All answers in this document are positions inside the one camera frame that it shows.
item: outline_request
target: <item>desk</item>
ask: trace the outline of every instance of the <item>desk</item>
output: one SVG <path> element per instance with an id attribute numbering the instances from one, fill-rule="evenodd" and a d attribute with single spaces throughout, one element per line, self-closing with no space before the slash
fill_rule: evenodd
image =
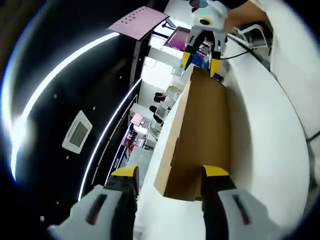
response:
<path id="1" fill-rule="evenodd" d="M 229 40 L 224 57 L 244 51 Z M 266 205 L 275 223 L 292 227 L 308 194 L 303 129 L 282 88 L 252 55 L 230 59 L 230 67 L 225 84 L 234 138 L 231 176 Z M 153 186 L 176 112 L 177 104 L 164 121 L 138 199 L 135 226 L 142 227 L 146 240 L 205 239 L 201 202 L 165 198 Z"/>

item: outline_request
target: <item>led light strip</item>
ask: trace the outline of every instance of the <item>led light strip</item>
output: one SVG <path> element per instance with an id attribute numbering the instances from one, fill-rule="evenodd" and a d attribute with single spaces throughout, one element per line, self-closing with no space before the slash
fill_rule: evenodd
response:
<path id="1" fill-rule="evenodd" d="M 124 157 L 124 154 L 125 154 L 126 150 L 127 150 L 127 148 L 125 147 L 125 148 L 124 148 L 124 150 L 123 150 L 123 152 L 122 152 L 122 154 L 121 154 L 121 157 L 120 157 L 120 160 L 119 160 L 118 166 L 116 166 L 116 169 L 115 169 L 115 170 L 118 170 L 119 165 L 120 165 L 120 163 L 121 163 L 121 159 Z"/>
<path id="2" fill-rule="evenodd" d="M 132 124 L 133 124 L 133 123 L 131 122 L 131 123 L 129 124 L 129 126 L 128 126 L 128 129 L 125 131 L 125 134 L 124 134 L 124 136 L 123 136 L 123 138 L 122 138 L 122 140 L 121 140 L 121 142 L 120 142 L 120 145 L 119 145 L 119 147 L 118 147 L 118 150 L 116 151 L 116 154 L 115 154 L 114 159 L 113 159 L 113 161 L 112 161 L 112 164 L 111 164 L 109 173 L 108 173 L 108 175 L 106 176 L 106 180 L 105 180 L 104 185 L 106 185 L 106 183 L 107 183 L 107 180 L 108 180 L 108 178 L 109 178 L 109 176 L 110 176 L 111 170 L 112 170 L 112 168 L 114 167 L 114 163 L 115 163 L 115 161 L 116 161 L 116 159 L 117 159 L 117 155 L 118 155 L 118 153 L 119 153 L 119 151 L 120 151 L 120 148 L 121 148 L 122 144 L 124 143 L 124 141 L 125 141 L 125 139 L 126 139 L 126 136 L 128 135 L 128 132 L 129 132 L 130 127 L 131 127 Z"/>
<path id="3" fill-rule="evenodd" d="M 93 175 L 93 178 L 92 178 L 92 181 L 91 181 L 91 185 L 93 185 L 93 184 L 94 184 L 94 180 L 95 180 L 95 178 L 96 178 L 96 175 L 97 175 L 98 169 L 99 169 L 99 166 L 96 166 L 96 168 L 95 168 L 95 172 L 94 172 L 94 175 Z"/>
<path id="4" fill-rule="evenodd" d="M 11 153 L 11 174 L 14 178 L 14 180 L 16 180 L 16 163 L 17 163 L 17 155 L 18 155 L 18 151 L 21 145 L 21 142 L 23 140 L 23 137 L 21 135 L 21 132 L 24 130 L 26 124 L 27 124 L 27 119 L 28 116 L 32 110 L 32 108 L 34 107 L 34 105 L 36 104 L 36 101 L 38 100 L 39 96 L 42 94 L 42 92 L 45 90 L 45 88 L 49 85 L 49 83 L 55 78 L 56 75 L 58 75 L 65 67 L 67 67 L 71 62 L 73 62 L 75 59 L 77 59 L 78 57 L 80 57 L 82 54 L 84 54 L 85 52 L 87 52 L 88 50 L 98 46 L 99 44 L 104 43 L 107 40 L 110 40 L 114 37 L 119 36 L 119 33 L 117 32 L 113 32 L 110 33 L 108 35 L 105 35 L 103 37 L 100 37 L 90 43 L 88 43 L 87 45 L 81 47 L 80 49 L 78 49 L 77 51 L 75 51 L 74 53 L 72 53 L 70 56 L 68 56 L 66 59 L 64 59 L 62 62 L 60 62 L 44 79 L 43 81 L 39 84 L 39 86 L 36 88 L 36 90 L 33 92 L 31 98 L 29 99 L 29 101 L 27 102 L 26 106 L 24 107 L 24 110 L 19 118 L 18 123 L 13 126 L 12 128 L 12 134 L 11 134 L 11 141 L 12 141 L 12 153 Z M 7 106 L 10 104 L 10 96 L 2 96 L 2 100 L 4 100 L 4 98 L 7 98 L 8 100 L 3 101 L 1 104 L 4 105 L 2 106 L 2 110 L 5 111 L 9 111 L 11 108 L 10 106 Z M 11 113 L 10 112 L 6 112 L 4 113 L 5 116 L 10 116 Z"/>
<path id="5" fill-rule="evenodd" d="M 85 173 L 84 173 L 84 176 L 83 176 L 83 179 L 82 179 L 82 183 L 81 183 L 81 187 L 80 187 L 80 191 L 79 191 L 79 196 L 78 196 L 78 201 L 81 200 L 81 197 L 82 197 L 82 193 L 84 191 L 84 186 L 85 186 L 85 182 L 86 182 L 86 179 L 87 179 L 87 175 L 88 175 L 88 172 L 89 172 L 89 169 L 90 169 L 90 166 L 92 164 L 92 161 L 94 160 L 95 158 L 95 155 L 97 153 L 97 150 L 102 142 L 102 139 L 105 137 L 106 133 L 107 133 L 107 130 L 109 129 L 110 125 L 112 124 L 112 122 L 114 121 L 115 117 L 117 116 L 118 112 L 120 111 L 120 109 L 122 108 L 122 106 L 125 104 L 125 102 L 127 101 L 127 99 L 129 98 L 129 96 L 131 95 L 131 93 L 136 89 L 136 87 L 139 85 L 139 83 L 142 81 L 142 78 L 140 78 L 130 89 L 130 91 L 126 94 L 126 96 L 122 99 L 122 101 L 120 102 L 119 106 L 116 108 L 116 110 L 114 111 L 112 117 L 110 118 L 109 122 L 107 123 L 107 125 L 105 126 L 98 142 L 96 143 L 95 145 L 95 148 L 91 154 L 91 157 L 90 157 L 90 160 L 88 162 L 88 165 L 86 166 L 86 170 L 85 170 Z"/>
<path id="6" fill-rule="evenodd" d="M 109 137 L 109 141 L 108 141 L 107 144 L 105 145 L 104 150 L 103 150 L 103 152 L 102 152 L 102 154 L 101 154 L 100 160 L 99 160 L 99 162 L 98 162 L 98 166 L 100 165 L 100 163 L 101 163 L 101 161 L 102 161 L 102 158 L 103 158 L 104 155 L 105 155 L 106 149 L 107 149 L 107 147 L 109 146 L 110 141 L 111 141 L 112 137 L 114 136 L 114 134 L 115 134 L 118 126 L 120 125 L 120 122 L 122 121 L 123 117 L 124 117 L 125 114 L 127 113 L 128 109 L 131 107 L 131 104 L 132 104 L 132 103 L 134 102 L 134 100 L 136 100 L 137 98 L 138 98 L 138 95 L 136 94 L 136 95 L 134 96 L 133 100 L 130 102 L 130 104 L 129 104 L 128 107 L 126 108 L 126 110 L 124 111 L 121 119 L 118 121 L 117 125 L 115 126 L 113 132 L 111 133 L 111 136 Z"/>

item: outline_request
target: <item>person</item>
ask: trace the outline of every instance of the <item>person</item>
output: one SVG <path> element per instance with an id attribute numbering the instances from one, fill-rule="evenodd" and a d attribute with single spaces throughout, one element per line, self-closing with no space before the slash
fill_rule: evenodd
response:
<path id="1" fill-rule="evenodd" d="M 164 100 L 166 100 L 166 96 L 154 96 L 153 101 L 155 101 L 156 103 L 161 103 Z"/>
<path id="2" fill-rule="evenodd" d="M 154 94 L 154 96 L 155 96 L 155 97 L 162 97 L 162 96 L 164 96 L 164 94 L 163 94 L 162 92 L 156 92 L 156 93 Z"/>
<path id="3" fill-rule="evenodd" d="M 219 1 L 227 7 L 232 6 L 228 11 L 228 17 L 224 23 L 224 30 L 227 33 L 232 32 L 234 27 L 255 22 L 265 22 L 272 28 L 267 14 L 253 1 L 254 0 L 236 0 L 232 1 L 233 4 L 229 4 L 229 0 Z"/>
<path id="4" fill-rule="evenodd" d="M 160 124 L 161 126 L 164 124 L 164 121 L 160 118 L 160 117 L 158 117 L 155 113 L 156 113 L 156 111 L 157 111 L 157 107 L 156 106 L 150 106 L 149 107 L 149 110 L 151 111 L 151 112 L 153 112 L 153 119 L 158 123 L 158 124 Z"/>
<path id="5" fill-rule="evenodd" d="M 149 107 L 149 110 L 150 110 L 151 112 L 153 112 L 154 114 L 156 113 L 157 109 L 158 109 L 158 108 L 157 108 L 156 106 L 153 106 L 153 105 Z"/>

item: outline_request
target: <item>pink panel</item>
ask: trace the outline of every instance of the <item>pink panel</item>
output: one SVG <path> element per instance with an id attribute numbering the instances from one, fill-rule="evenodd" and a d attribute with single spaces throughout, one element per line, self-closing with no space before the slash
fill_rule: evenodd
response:
<path id="1" fill-rule="evenodd" d="M 108 29 L 140 41 L 168 17 L 162 12 L 142 6 L 116 21 Z"/>
<path id="2" fill-rule="evenodd" d="M 140 125 L 141 121 L 144 119 L 144 116 L 142 116 L 139 113 L 136 113 L 133 118 L 131 119 L 131 123 L 133 123 L 134 125 L 138 126 Z"/>

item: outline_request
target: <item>cardboard box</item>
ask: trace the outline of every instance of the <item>cardboard box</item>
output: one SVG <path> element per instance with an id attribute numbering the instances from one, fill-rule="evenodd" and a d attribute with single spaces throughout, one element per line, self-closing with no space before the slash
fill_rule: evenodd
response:
<path id="1" fill-rule="evenodd" d="M 230 170 L 226 88 L 204 69 L 194 67 L 176 104 L 154 187 L 165 197 L 194 201 L 201 198 L 202 165 Z"/>

